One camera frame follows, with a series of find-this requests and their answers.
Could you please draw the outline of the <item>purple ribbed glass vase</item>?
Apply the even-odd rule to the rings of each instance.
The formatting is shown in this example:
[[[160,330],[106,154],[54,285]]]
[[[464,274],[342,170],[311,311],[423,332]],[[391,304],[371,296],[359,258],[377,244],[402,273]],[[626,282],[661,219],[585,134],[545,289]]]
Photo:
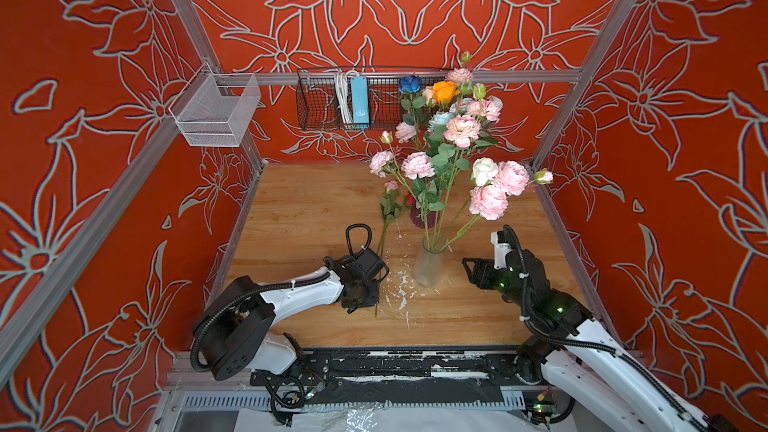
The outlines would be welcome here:
[[[419,208],[415,197],[412,194],[408,194],[406,197],[406,204],[410,207],[410,217],[413,224],[420,229],[433,228],[436,224],[436,213],[429,212],[426,215],[427,221],[422,218],[421,209]]]

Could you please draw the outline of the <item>pink mini rose spray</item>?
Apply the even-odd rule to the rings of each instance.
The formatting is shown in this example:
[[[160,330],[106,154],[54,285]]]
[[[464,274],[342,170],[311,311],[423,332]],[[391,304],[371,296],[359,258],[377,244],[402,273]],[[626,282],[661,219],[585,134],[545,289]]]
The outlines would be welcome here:
[[[488,186],[498,174],[498,164],[491,158],[482,157],[476,159],[471,167],[470,180],[473,188]],[[458,238],[464,235],[464,232],[457,232],[454,238],[442,239],[436,238],[432,247],[433,252],[444,252]]]

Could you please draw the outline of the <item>pink carnation spray stem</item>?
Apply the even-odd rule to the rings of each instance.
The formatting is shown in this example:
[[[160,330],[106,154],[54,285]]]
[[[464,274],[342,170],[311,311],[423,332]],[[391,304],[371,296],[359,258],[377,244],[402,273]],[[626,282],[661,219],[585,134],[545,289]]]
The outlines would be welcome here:
[[[458,67],[453,68],[446,74],[446,80],[460,85],[465,83],[472,83],[474,76],[472,71],[468,68],[469,63],[472,60],[472,55],[469,51],[463,51],[458,59]]]

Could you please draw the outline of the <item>peach rose flower stem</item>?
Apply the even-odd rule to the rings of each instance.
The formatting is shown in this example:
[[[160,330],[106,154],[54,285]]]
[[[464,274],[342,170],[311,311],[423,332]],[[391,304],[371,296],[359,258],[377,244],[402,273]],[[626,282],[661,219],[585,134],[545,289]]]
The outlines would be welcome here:
[[[431,86],[425,87],[422,90],[422,96],[424,97],[427,105],[432,106],[435,103],[434,90]]]

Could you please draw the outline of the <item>white hydrangea flower stem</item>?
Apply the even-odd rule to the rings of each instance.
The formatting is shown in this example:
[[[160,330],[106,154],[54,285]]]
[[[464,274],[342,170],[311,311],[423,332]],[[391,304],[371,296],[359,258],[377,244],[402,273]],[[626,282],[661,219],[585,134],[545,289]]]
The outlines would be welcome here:
[[[487,96],[486,86],[482,83],[465,83],[457,85],[459,95],[447,109],[442,109],[435,104],[429,106],[431,118],[428,122],[428,130],[433,132],[438,127],[446,127],[447,124],[458,116],[469,116],[476,119],[482,129],[488,129],[491,121],[487,118],[484,101]]]

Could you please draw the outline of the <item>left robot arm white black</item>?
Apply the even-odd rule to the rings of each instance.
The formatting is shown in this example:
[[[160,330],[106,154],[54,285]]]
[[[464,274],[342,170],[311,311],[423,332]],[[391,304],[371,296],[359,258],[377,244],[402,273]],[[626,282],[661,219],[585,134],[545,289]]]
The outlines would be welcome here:
[[[248,276],[232,281],[196,321],[189,351],[191,368],[217,381],[243,370],[281,375],[299,360],[300,347],[275,325],[316,307],[338,305],[346,313],[378,305],[380,284],[389,267],[371,248],[369,225],[345,230],[347,254],[326,257],[319,269],[282,282],[256,283]]]

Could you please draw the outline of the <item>large pink peony spray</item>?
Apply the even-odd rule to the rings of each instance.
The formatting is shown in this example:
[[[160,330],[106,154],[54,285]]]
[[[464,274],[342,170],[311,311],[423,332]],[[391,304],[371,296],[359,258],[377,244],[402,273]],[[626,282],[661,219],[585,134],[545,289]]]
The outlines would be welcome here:
[[[489,222],[500,220],[506,213],[512,198],[521,196],[529,188],[549,185],[554,181],[553,172],[545,168],[531,172],[516,161],[496,163],[499,171],[492,182],[488,186],[472,187],[470,190],[467,204],[461,207],[461,211],[466,210],[470,218],[456,233],[464,232],[466,235],[481,219]]]

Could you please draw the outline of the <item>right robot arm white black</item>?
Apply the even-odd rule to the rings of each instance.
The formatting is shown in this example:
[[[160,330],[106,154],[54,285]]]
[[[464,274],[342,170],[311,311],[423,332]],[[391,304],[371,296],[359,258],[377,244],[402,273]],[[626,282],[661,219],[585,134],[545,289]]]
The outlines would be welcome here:
[[[469,282],[520,308],[531,336],[517,351],[526,383],[565,392],[614,431],[733,431],[656,379],[572,295],[550,285],[530,251],[503,249],[492,259],[462,261]]]

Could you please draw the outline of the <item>pink peony flower stem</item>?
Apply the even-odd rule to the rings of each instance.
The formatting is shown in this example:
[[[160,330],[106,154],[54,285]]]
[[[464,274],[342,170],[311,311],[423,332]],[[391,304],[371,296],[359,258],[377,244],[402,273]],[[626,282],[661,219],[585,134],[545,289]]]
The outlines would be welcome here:
[[[400,144],[416,144],[418,142],[418,134],[418,127],[406,122],[400,122],[395,130],[395,137]]]

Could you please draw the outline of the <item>blue rose flower stem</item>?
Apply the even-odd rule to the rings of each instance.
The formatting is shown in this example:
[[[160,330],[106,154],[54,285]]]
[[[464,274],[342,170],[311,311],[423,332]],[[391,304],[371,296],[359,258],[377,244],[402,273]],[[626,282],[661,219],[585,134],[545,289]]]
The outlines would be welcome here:
[[[417,76],[407,76],[399,81],[400,105],[402,120],[411,126],[418,127],[422,123],[422,112],[427,99],[423,95],[421,79]]]

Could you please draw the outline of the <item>yellow rose flower stem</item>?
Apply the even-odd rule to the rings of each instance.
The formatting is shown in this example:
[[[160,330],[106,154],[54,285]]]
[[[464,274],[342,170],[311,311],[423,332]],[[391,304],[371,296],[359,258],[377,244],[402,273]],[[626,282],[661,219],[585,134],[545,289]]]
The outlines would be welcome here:
[[[442,109],[447,109],[453,100],[459,95],[458,86],[452,81],[441,81],[431,87],[431,101]]]

